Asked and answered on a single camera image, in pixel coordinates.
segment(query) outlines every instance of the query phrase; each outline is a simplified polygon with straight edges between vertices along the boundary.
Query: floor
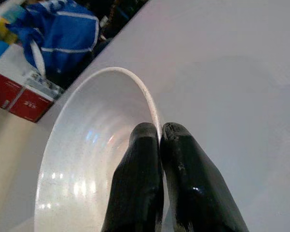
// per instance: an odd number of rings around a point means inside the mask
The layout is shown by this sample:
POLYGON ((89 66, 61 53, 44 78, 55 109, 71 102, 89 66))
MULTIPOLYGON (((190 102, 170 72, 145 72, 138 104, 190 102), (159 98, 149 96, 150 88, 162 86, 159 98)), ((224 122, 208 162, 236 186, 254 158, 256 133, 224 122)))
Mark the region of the floor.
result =
POLYGON ((0 108, 0 215, 35 124, 0 108))

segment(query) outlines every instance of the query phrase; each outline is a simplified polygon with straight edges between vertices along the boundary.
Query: white bowl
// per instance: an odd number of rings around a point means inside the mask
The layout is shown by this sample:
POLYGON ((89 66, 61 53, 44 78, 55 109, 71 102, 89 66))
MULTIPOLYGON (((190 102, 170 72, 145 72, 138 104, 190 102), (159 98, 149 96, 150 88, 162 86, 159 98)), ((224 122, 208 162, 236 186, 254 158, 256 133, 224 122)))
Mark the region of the white bowl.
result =
POLYGON ((44 152, 35 231, 100 231, 113 172, 141 122, 153 123, 161 135, 149 91, 126 69, 101 70, 75 90, 44 152))

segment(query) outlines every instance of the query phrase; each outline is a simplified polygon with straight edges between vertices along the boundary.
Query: blue bag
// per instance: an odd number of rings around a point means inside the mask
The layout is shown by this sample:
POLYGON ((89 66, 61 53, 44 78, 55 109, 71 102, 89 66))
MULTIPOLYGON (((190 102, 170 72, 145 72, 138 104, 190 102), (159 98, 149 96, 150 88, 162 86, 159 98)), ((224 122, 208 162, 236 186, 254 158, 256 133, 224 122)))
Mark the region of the blue bag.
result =
POLYGON ((98 19, 73 0, 29 5, 24 16, 7 27, 18 35, 27 61, 42 75, 73 69, 93 50, 99 29, 98 19))

